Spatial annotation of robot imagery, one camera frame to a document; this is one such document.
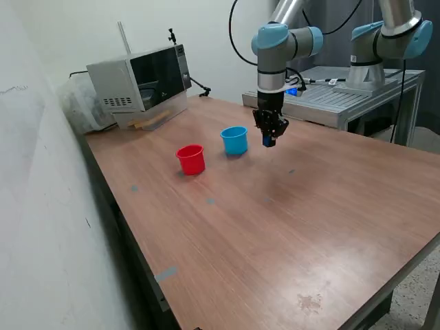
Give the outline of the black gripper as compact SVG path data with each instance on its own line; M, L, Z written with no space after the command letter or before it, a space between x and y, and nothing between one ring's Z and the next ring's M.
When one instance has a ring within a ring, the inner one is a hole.
M257 92L257 109L253 110L255 126L261 132L262 141L265 141L267 134L267 148L276 145L276 139L284 134L289 121L284 119L282 108L284 92L265 93Z

